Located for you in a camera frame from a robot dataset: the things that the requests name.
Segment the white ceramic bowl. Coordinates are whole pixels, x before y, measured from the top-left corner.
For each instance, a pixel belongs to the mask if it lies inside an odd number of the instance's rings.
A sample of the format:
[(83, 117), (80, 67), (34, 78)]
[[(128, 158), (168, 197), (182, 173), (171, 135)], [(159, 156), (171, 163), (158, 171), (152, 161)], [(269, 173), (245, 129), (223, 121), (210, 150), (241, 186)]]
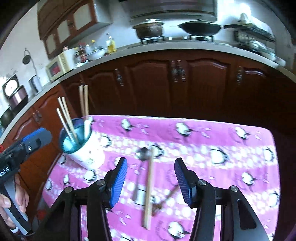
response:
[(87, 59), (93, 61), (93, 60), (102, 58), (105, 55), (105, 53), (106, 53), (106, 49), (101, 49), (88, 54), (86, 57)]

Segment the rice cooker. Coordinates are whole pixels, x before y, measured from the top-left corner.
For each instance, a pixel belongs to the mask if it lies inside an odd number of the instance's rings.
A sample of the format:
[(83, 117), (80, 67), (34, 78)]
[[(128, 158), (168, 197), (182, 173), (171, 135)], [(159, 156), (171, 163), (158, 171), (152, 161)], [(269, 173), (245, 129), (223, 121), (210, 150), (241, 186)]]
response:
[(18, 113), (28, 103), (27, 91), (23, 85), (20, 85), (16, 74), (4, 83), (3, 91), (14, 113)]

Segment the yellow oil bottle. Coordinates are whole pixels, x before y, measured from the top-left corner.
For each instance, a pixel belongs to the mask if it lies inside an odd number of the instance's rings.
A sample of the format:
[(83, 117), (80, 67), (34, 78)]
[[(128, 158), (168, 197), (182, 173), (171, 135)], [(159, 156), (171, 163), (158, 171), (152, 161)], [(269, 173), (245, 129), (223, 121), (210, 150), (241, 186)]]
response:
[(108, 54), (112, 54), (116, 52), (116, 46), (115, 46), (115, 40), (112, 38), (110, 33), (106, 33), (107, 40), (106, 40), (106, 46), (107, 46), (107, 52)]

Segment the brown wooden chopstick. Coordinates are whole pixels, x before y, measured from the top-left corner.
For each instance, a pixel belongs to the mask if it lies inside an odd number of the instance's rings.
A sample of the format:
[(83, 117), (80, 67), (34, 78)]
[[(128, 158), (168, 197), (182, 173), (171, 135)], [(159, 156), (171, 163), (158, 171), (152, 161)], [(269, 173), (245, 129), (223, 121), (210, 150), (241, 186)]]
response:
[(84, 109), (85, 109), (85, 116), (89, 116), (88, 85), (84, 86)]
[(85, 107), (84, 107), (84, 88), (83, 85), (79, 86), (79, 99), (80, 99), (80, 106), (81, 106), (81, 113), (82, 116), (85, 116)]

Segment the cream microwave oven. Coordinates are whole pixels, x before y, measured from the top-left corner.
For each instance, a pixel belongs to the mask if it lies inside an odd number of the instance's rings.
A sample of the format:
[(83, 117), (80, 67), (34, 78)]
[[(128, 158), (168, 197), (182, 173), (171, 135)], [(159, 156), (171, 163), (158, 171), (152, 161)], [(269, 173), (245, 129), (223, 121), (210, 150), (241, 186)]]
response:
[(76, 68), (75, 53), (74, 48), (63, 51), (46, 66), (46, 73), (51, 82)]

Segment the small gold fork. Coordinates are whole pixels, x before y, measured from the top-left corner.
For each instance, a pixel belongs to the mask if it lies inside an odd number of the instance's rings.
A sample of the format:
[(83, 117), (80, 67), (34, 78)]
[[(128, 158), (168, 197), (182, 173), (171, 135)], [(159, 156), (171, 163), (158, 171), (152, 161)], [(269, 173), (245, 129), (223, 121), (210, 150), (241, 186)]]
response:
[(165, 197), (164, 200), (162, 200), (161, 202), (159, 203), (154, 203), (152, 205), (152, 216), (156, 216), (158, 214), (158, 212), (163, 208), (165, 202), (167, 200), (169, 200), (175, 193), (176, 191), (178, 191), (179, 189), (179, 185), (175, 185), (174, 188), (170, 191), (170, 193)]

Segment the dark cooking pot with lid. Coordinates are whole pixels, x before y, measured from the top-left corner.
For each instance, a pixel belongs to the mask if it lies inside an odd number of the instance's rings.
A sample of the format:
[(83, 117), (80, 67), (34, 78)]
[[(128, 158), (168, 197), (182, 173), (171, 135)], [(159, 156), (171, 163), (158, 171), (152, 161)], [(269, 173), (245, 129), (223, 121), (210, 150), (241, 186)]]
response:
[(143, 22), (134, 25), (137, 37), (139, 39), (148, 39), (161, 37), (163, 35), (164, 22), (160, 19), (145, 19)]

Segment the brown chopstick in holder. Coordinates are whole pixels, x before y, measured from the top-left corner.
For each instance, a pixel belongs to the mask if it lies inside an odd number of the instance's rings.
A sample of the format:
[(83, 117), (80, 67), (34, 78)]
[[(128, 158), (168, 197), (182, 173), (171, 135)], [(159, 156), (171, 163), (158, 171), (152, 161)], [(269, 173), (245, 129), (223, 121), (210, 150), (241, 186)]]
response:
[(59, 119), (60, 119), (60, 121), (61, 121), (61, 123), (62, 123), (62, 125), (63, 125), (63, 127), (64, 127), (64, 129), (65, 129), (65, 131), (66, 131), (66, 133), (67, 133), (67, 135), (69, 136), (71, 142), (72, 142), (73, 144), (75, 144), (74, 138), (71, 136), (70, 131), (69, 131), (69, 129), (67, 128), (67, 125), (66, 125), (66, 123), (65, 123), (65, 121), (64, 121), (64, 119), (63, 119), (63, 117), (62, 117), (61, 112), (60, 112), (60, 109), (59, 109), (59, 108), (56, 108), (56, 111), (57, 111), (57, 114), (58, 114), (58, 116), (59, 116)]

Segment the white teal-rimmed utensil holder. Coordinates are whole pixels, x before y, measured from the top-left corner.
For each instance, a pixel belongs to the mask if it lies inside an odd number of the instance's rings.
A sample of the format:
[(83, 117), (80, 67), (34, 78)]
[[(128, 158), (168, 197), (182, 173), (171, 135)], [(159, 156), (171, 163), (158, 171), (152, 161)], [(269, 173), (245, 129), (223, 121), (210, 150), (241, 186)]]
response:
[(72, 119), (78, 143), (74, 144), (62, 128), (59, 135), (59, 147), (64, 154), (87, 170), (99, 169), (105, 161), (105, 153), (100, 145), (98, 135), (92, 129), (87, 138), (84, 135), (84, 121), (82, 118)]

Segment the dark sauce bottle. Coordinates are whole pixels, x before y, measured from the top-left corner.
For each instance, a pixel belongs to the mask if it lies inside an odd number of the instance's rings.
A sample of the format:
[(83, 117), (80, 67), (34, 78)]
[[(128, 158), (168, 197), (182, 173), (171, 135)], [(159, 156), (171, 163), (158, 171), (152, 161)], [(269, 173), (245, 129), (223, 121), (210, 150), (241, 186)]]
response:
[(81, 44), (79, 45), (79, 55), (80, 55), (81, 62), (84, 63), (87, 60), (87, 58), (86, 58), (86, 54), (85, 54), (83, 45), (81, 45)]

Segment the gas stove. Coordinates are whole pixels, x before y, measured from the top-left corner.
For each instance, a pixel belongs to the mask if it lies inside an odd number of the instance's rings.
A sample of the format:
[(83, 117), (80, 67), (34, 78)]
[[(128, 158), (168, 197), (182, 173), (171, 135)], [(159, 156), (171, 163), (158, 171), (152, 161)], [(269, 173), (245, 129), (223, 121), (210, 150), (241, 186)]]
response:
[(165, 37), (165, 36), (159, 36), (159, 37), (152, 37), (152, 38), (145, 38), (141, 39), (140, 43), (142, 45), (144, 44), (152, 44), (152, 43), (159, 43), (159, 42), (165, 42), (165, 41), (202, 41), (202, 42), (214, 42), (214, 37), (209, 36), (182, 36), (182, 37)]

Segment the wooden upper cabinets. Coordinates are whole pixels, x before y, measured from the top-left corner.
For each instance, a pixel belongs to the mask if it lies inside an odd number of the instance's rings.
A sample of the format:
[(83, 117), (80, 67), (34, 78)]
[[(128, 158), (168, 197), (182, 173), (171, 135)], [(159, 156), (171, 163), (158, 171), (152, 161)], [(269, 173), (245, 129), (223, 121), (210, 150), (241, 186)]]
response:
[(108, 1), (39, 1), (40, 40), (49, 59), (98, 29), (112, 24)]

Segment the light bamboo chopstick in holder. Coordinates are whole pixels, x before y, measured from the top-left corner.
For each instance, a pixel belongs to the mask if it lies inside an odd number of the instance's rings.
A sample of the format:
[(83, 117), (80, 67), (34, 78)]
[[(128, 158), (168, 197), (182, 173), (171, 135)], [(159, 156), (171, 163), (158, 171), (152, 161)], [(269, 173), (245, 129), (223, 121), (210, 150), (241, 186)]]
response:
[(58, 97), (59, 108), (56, 108), (58, 117), (68, 135), (71, 142), (75, 145), (78, 144), (78, 137), (74, 131), (74, 125), (67, 107), (65, 97)]

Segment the black wok with lid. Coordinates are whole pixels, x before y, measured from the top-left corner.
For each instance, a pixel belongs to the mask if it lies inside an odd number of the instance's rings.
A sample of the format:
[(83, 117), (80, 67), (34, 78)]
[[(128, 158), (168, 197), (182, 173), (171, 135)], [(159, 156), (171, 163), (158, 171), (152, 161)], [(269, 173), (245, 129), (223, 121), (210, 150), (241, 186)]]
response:
[(239, 28), (242, 27), (242, 25), (228, 24), (223, 26), (216, 23), (196, 20), (181, 23), (178, 25), (178, 27), (191, 36), (210, 37), (216, 35), (221, 29)]

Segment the black dish drying rack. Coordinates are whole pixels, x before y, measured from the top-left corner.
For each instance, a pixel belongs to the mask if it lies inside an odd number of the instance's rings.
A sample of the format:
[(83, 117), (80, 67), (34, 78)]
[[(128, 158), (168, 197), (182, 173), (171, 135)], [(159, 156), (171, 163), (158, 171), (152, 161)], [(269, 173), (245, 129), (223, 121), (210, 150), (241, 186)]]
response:
[(276, 54), (274, 35), (255, 25), (235, 25), (233, 34), (238, 48), (260, 55), (266, 53), (275, 56)]

